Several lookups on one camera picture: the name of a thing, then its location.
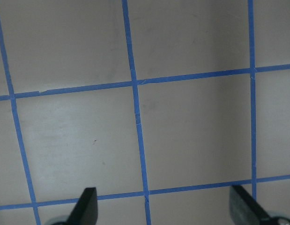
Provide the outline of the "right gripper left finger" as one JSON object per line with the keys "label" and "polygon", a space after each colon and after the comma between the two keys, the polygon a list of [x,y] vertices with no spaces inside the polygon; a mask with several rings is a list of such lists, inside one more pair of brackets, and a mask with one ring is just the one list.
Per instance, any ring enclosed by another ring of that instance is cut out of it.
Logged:
{"label": "right gripper left finger", "polygon": [[95,225],[98,219],[97,189],[84,189],[74,209],[65,221],[66,225]]}

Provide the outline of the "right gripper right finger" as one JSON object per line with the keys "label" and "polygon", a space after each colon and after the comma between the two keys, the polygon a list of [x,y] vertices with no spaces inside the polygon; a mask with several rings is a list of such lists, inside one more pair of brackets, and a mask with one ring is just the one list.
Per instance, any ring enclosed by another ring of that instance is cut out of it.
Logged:
{"label": "right gripper right finger", "polygon": [[269,223],[268,213],[241,185],[230,187],[229,211],[235,225],[267,225]]}

